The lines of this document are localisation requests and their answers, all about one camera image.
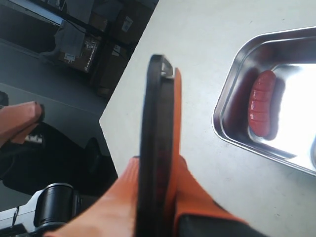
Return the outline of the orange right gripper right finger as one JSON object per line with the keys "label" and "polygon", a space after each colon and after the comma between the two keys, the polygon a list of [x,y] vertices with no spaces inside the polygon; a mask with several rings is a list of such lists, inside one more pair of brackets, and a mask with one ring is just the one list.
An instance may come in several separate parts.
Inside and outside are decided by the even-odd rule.
{"label": "orange right gripper right finger", "polygon": [[264,237],[220,206],[193,177],[179,157],[173,224],[175,237]]}

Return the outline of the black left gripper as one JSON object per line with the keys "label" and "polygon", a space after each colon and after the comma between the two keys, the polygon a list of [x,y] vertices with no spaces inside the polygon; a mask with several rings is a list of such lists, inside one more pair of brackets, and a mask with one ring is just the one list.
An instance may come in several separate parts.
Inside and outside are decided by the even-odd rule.
{"label": "black left gripper", "polygon": [[81,197],[71,185],[54,183],[44,188],[36,205],[34,225],[44,227],[72,220],[81,206]]}

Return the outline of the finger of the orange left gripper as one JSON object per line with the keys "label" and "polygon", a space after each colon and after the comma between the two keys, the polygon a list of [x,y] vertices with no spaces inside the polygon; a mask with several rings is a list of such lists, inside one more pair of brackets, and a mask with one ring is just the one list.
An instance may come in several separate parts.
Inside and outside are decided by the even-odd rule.
{"label": "finger of the orange left gripper", "polygon": [[23,144],[44,118],[44,106],[36,101],[4,106],[0,109],[0,144]]}

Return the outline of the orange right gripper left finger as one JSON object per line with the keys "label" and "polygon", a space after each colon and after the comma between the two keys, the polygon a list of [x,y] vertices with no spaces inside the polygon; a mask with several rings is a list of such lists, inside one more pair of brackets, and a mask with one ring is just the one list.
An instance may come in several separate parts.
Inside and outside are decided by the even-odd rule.
{"label": "orange right gripper left finger", "polygon": [[45,237],[132,237],[136,223],[139,158],[84,213]]}

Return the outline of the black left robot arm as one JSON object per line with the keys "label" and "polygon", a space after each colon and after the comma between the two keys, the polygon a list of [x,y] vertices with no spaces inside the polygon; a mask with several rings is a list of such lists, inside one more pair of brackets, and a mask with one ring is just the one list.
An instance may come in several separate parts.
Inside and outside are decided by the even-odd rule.
{"label": "black left robot arm", "polygon": [[[1,106],[0,159],[4,161],[21,152],[29,151],[43,139],[32,136],[32,130],[43,120],[44,106],[36,101]],[[2,237],[41,237],[79,215],[81,197],[71,185],[53,183],[35,192],[22,206],[0,213]]]}

